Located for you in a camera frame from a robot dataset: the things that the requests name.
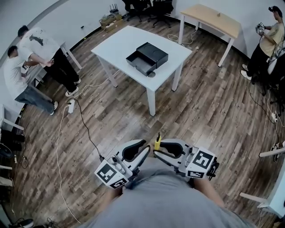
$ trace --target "man in white t-shirt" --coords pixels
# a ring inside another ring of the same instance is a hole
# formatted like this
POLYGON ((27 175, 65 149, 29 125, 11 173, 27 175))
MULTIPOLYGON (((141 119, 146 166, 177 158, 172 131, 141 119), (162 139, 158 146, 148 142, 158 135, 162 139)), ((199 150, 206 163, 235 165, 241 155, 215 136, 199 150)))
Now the man in white t-shirt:
POLYGON ((27 61, 31 58, 39 62, 54 80, 67 88, 65 93, 67 97, 79 91, 76 85, 81 82, 81 79, 52 37, 41 28, 29 30, 26 25, 19 29, 18 37, 21 39, 19 55, 23 59, 27 61), (54 64, 49 66, 48 64, 52 60, 54 64))
POLYGON ((11 97, 20 103, 37 106, 44 111, 53 115, 57 108, 58 102, 51 103, 42 94, 38 93, 32 86, 28 85, 22 77, 21 67, 23 65, 37 65, 36 61, 25 61, 18 56, 16 46, 8 49, 9 59, 4 65, 4 77, 6 86, 11 94, 11 97))

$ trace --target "man in beige t-shirt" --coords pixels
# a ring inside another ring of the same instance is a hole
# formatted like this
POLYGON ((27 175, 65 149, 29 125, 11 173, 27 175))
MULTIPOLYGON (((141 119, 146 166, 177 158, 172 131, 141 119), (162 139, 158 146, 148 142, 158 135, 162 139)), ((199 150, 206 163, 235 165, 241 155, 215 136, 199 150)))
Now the man in beige t-shirt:
POLYGON ((249 80, 251 80, 254 73, 258 71, 260 71, 261 75, 264 72, 267 72, 268 58, 272 56, 275 48, 284 40, 285 29, 283 25, 282 12, 277 6, 273 6, 271 11, 275 20, 277 20, 277 23, 273 26, 265 27, 266 30, 269 30, 267 34, 259 33, 259 35, 263 37, 262 40, 255 48, 248 66, 245 64, 242 65, 245 70, 242 70, 240 73, 249 80))

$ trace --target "wooden floor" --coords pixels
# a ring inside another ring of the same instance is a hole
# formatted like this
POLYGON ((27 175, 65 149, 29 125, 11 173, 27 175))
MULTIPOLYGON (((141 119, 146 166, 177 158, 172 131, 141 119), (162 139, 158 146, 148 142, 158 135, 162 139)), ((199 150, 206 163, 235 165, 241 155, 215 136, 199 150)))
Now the wooden floor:
MULTIPOLYGON (((152 28, 146 19, 142 23, 133 19, 124 25, 127 24, 165 38, 170 33, 179 34, 178 22, 173 22, 172 28, 164 24, 152 28)), ((88 84, 101 84, 106 79, 90 50, 114 32, 97 32, 73 51, 83 66, 78 72, 82 79, 80 89, 88 84)), ((184 42, 189 43, 194 29, 185 26, 184 32, 184 42)), ((157 90, 154 117, 149 114, 145 88, 119 72, 117 88, 108 81, 98 88, 87 88, 78 97, 84 120, 92 140, 105 157, 115 146, 132 139, 143 138, 153 145, 158 132, 163 138, 182 138, 208 148, 220 162, 212 184, 227 208, 257 225, 260 218, 257 203, 239 197, 239 193, 267 197, 272 190, 283 157, 274 163, 272 157, 258 155, 270 150, 277 141, 274 125, 249 96, 249 81, 240 75, 246 60, 231 49, 223 66, 218 67, 226 44, 202 31, 196 32, 193 39, 186 46, 199 49, 185 61, 175 92, 171 90, 172 78, 157 90)), ((61 197, 56 156, 58 130, 67 98, 64 87, 51 78, 45 80, 45 86, 41 90, 59 101, 59 107, 54 116, 32 106, 24 111, 20 124, 25 127, 27 140, 23 154, 29 160, 29 167, 24 170, 18 165, 14 170, 11 207, 17 218, 33 218, 36 224, 45 223, 49 217, 61 227, 76 227, 78 223, 61 197)), ((250 90, 269 113, 260 87, 252 85, 250 90)), ((277 132, 280 140, 284 139, 280 124, 277 132)), ((73 114, 65 112, 58 154, 66 202, 83 223, 95 215, 98 200, 106 188, 94 175, 99 165, 98 154, 88 140, 78 105, 73 114)), ((260 227, 271 227, 275 216, 263 214, 260 227)))

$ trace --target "blue jeans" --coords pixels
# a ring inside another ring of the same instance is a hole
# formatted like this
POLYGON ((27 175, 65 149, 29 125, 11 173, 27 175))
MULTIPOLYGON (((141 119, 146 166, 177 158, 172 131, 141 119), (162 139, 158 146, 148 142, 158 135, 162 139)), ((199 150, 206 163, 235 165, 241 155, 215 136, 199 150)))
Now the blue jeans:
POLYGON ((48 101, 30 85, 15 100, 20 103, 37 106, 50 114, 54 111, 53 103, 48 101))

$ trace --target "hand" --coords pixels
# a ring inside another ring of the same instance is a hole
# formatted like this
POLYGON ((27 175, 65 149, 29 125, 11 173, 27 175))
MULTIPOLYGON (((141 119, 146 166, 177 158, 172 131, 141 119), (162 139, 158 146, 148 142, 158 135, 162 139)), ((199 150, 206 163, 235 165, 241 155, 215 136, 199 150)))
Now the hand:
POLYGON ((44 62, 44 65, 47 66, 47 67, 51 67, 53 64, 54 64, 53 60, 44 62))

